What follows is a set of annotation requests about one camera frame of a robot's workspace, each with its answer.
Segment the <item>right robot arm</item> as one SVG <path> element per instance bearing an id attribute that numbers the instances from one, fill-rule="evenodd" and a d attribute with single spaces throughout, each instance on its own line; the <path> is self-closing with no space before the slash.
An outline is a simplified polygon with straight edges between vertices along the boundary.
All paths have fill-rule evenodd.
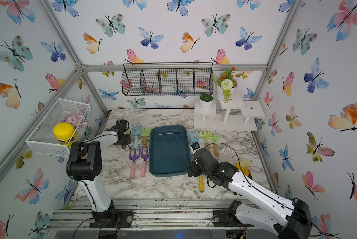
<path id="1" fill-rule="evenodd" d="M 204 175 L 215 186 L 222 186 L 241 195 L 258 206 L 251 208 L 243 203 L 230 205 L 232 218 L 241 224 L 249 224 L 266 230 L 279 239 L 307 239 L 312 231 L 309 206 L 300 199 L 286 199 L 254 180 L 228 162 L 218 162 L 205 148 L 193 152 L 193 160 L 187 164 L 189 177 Z"/>

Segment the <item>purple fork pink handle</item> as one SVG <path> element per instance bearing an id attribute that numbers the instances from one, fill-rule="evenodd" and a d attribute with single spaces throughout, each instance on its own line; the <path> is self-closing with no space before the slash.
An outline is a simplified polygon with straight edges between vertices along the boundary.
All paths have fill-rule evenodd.
<path id="1" fill-rule="evenodd" d="M 136 176 L 136 161 L 141 157 L 141 151 L 140 149 L 130 149 L 129 153 L 129 160 L 132 161 L 132 168 L 131 168 L 131 174 L 130 174 L 130 179 L 133 180 L 135 179 Z"/>

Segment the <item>white tiered plant stand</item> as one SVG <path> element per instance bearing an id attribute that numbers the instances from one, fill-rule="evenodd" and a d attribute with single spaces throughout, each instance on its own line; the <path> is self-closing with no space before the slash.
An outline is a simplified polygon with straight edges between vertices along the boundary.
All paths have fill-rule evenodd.
<path id="1" fill-rule="evenodd" d="M 231 101 L 213 101 L 205 110 L 197 99 L 194 108 L 194 128 L 205 130 L 257 131 L 255 119 L 265 118 L 264 110 L 258 101 L 244 101 L 238 92 Z"/>

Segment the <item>yellow black work glove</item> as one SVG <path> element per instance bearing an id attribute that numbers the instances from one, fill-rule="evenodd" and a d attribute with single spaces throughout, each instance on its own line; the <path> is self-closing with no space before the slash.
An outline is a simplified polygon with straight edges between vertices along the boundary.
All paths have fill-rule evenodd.
<path id="1" fill-rule="evenodd" d="M 249 167 L 253 164 L 253 162 L 249 159 L 241 158 L 236 163 L 236 167 L 244 173 L 245 176 L 252 179 L 252 175 L 249 171 Z"/>

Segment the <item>green rake wooden handle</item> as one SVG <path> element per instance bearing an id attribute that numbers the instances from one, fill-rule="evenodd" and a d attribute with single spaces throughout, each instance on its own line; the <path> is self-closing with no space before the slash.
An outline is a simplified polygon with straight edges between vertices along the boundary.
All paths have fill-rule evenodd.
<path id="1" fill-rule="evenodd" d="M 220 140 L 220 135 L 219 134 L 212 134 L 209 138 L 213 141 L 214 154 L 215 154 L 216 157 L 218 157 L 219 156 L 219 150 L 218 150 L 218 146 L 217 146 L 217 141 Z"/>
<path id="2" fill-rule="evenodd" d="M 208 143 L 208 138 L 211 136 L 210 132 L 209 131 L 201 131 L 200 132 L 200 138 L 203 138 L 204 141 L 205 141 L 205 148 L 211 152 L 210 150 L 210 146 L 209 146 L 209 143 Z"/>

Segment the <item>white knit glove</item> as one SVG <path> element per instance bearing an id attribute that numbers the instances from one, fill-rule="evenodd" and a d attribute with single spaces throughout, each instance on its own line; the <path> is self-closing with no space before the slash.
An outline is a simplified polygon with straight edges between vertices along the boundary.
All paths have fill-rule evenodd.
<path id="1" fill-rule="evenodd" d="M 219 163 L 228 162 L 232 165 L 235 165 L 238 162 L 237 154 L 230 147 L 222 148 L 221 151 L 219 152 L 219 156 L 217 160 Z"/>

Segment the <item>white mesh wall basket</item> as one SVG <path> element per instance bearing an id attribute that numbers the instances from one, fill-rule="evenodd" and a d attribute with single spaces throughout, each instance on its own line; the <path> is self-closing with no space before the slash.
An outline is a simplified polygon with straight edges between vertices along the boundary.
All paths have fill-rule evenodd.
<path id="1" fill-rule="evenodd" d="M 26 139 L 27 146 L 37 154 L 68 157 L 90 113 L 89 104 L 58 99 Z"/>

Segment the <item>white pot with flowers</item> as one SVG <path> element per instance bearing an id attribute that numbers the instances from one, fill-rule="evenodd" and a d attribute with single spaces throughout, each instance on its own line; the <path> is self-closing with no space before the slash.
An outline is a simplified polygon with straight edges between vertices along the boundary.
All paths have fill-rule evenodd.
<path id="1" fill-rule="evenodd" d="M 242 74 L 235 67 L 222 71 L 214 80 L 217 100 L 229 103 L 233 92 L 238 86 L 237 79 L 241 76 Z"/>

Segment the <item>teal plastic storage box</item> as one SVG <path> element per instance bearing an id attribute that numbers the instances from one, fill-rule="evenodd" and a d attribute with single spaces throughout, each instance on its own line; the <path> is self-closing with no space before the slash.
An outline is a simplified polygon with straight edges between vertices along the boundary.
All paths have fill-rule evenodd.
<path id="1" fill-rule="evenodd" d="M 152 129 L 149 146 L 149 172 L 155 177 L 187 173 L 191 155 L 187 130 L 183 125 L 166 125 Z"/>

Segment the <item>light blue hand rake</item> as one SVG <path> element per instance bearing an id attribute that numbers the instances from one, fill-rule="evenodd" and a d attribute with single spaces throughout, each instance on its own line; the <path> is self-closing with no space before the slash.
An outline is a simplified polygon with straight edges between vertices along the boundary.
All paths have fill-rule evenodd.
<path id="1" fill-rule="evenodd" d="M 196 131 L 190 131 L 189 132 L 189 141 L 191 143 L 197 143 L 199 142 L 199 132 L 196 130 Z"/>

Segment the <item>pink flower bunch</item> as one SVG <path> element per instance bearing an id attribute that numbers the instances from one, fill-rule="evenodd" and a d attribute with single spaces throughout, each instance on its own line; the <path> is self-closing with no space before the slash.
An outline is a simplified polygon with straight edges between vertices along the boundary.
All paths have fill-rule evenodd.
<path id="1" fill-rule="evenodd" d="M 82 128 L 88 124 L 85 115 L 79 111 L 69 113 L 62 119 L 62 122 L 69 123 L 74 128 Z"/>

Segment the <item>light blue fork rake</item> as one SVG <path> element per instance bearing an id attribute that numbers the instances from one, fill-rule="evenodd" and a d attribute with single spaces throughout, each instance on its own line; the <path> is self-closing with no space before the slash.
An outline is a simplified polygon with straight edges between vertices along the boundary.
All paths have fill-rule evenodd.
<path id="1" fill-rule="evenodd" d="M 142 125 L 141 124 L 133 124 L 132 125 L 132 133 L 135 137 L 134 140 L 134 149 L 138 149 L 138 136 L 142 133 Z"/>

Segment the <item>yellow lidded jar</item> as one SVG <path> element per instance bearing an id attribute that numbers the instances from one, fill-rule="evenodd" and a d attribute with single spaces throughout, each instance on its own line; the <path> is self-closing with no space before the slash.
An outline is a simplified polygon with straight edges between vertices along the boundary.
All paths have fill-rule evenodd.
<path id="1" fill-rule="evenodd" d="M 53 133 L 61 145 L 71 148 L 77 138 L 76 129 L 73 125 L 62 122 L 53 128 Z"/>

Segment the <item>teal rake yellow handle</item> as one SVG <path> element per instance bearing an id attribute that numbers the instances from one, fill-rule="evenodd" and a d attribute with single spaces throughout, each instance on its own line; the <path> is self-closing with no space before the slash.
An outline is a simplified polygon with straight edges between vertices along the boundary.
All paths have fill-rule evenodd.
<path id="1" fill-rule="evenodd" d="M 205 189 L 204 189 L 203 177 L 202 175 L 200 175 L 198 178 L 199 178 L 199 192 L 204 193 Z"/>

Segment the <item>purple rake pink handle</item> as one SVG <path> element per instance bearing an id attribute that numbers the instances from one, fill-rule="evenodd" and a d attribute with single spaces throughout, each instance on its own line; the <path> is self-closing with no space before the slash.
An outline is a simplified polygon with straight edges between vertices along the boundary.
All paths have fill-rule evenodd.
<path id="1" fill-rule="evenodd" d="M 147 161 L 149 159 L 149 149 L 147 147 L 141 148 L 141 158 L 143 159 L 143 165 L 142 165 L 140 177 L 144 178 L 146 175 Z"/>

